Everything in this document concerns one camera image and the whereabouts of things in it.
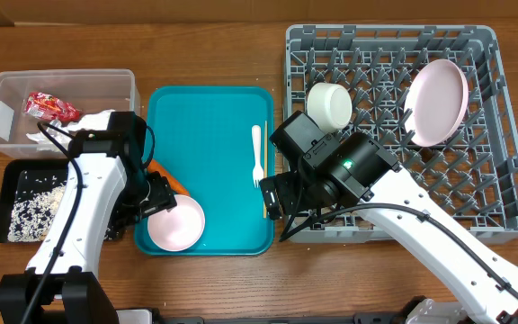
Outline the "orange carrot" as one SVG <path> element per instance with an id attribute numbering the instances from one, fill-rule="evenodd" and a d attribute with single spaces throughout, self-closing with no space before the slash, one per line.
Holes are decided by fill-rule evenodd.
<path id="1" fill-rule="evenodd" d="M 152 160 L 149 163 L 147 166 L 147 171 L 149 173 L 158 172 L 161 176 L 164 176 L 167 179 L 173 191 L 178 194 L 190 196 L 190 193 L 186 190 L 186 188 L 155 160 Z"/>

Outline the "white plastic fork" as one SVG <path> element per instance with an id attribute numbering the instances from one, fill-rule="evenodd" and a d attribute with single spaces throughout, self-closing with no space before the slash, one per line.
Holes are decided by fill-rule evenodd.
<path id="1" fill-rule="evenodd" d="M 264 170 L 261 163 L 261 153 L 262 153 L 262 129 L 259 125 L 254 125 L 251 129 L 252 132 L 252 144 L 254 151 L 254 168 L 252 171 L 252 177 L 254 182 L 254 187 L 258 188 L 260 181 L 264 177 Z"/>

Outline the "pink bowl with food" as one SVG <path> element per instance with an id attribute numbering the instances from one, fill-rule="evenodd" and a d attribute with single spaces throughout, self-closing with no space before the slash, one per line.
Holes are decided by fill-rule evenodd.
<path id="1" fill-rule="evenodd" d="M 176 205 L 147 219 L 147 233 L 159 248 L 178 252 L 192 247 L 205 229 L 202 207 L 190 196 L 176 194 Z"/>

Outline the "small white plate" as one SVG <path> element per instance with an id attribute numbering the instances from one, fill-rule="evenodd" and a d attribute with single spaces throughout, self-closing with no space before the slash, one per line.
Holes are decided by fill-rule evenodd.
<path id="1" fill-rule="evenodd" d="M 317 83 L 308 92 L 307 115 L 324 133 L 345 128 L 352 114 L 351 97 L 342 85 Z"/>

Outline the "red snack wrapper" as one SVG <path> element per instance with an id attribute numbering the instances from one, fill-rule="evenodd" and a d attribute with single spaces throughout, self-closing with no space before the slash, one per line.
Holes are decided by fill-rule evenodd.
<path id="1" fill-rule="evenodd" d="M 42 92 L 29 93 L 23 112 L 47 122 L 76 122 L 82 115 L 71 103 Z"/>

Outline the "large white plate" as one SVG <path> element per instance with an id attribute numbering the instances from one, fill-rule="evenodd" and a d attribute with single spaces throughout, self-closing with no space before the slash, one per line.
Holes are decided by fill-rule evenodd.
<path id="1" fill-rule="evenodd" d="M 411 140 L 421 147 L 443 143 L 459 128 L 469 102 L 469 87 L 461 69 L 448 59 L 436 59 L 413 80 L 404 104 L 404 122 Z"/>

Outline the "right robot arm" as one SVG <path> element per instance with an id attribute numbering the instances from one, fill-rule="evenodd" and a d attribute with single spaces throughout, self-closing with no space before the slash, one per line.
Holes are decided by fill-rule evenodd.
<path id="1" fill-rule="evenodd" d="M 285 218 L 280 239 L 327 219 L 358 212 L 384 230 L 455 296 L 421 297 L 401 323 L 518 323 L 518 266 L 455 221 L 375 139 L 355 132 L 341 141 L 295 112 L 271 143 L 291 170 L 260 181 L 268 216 Z"/>

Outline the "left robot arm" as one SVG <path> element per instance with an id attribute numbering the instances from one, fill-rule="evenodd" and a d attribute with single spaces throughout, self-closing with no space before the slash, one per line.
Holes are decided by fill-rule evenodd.
<path id="1" fill-rule="evenodd" d="M 106 130 L 81 130 L 61 149 L 67 183 L 49 232 L 21 274 L 0 281 L 5 323 L 141 323 L 156 309 L 117 310 L 97 279 L 108 227 L 126 227 L 177 202 L 166 177 L 148 172 L 146 140 L 134 112 L 114 112 Z"/>

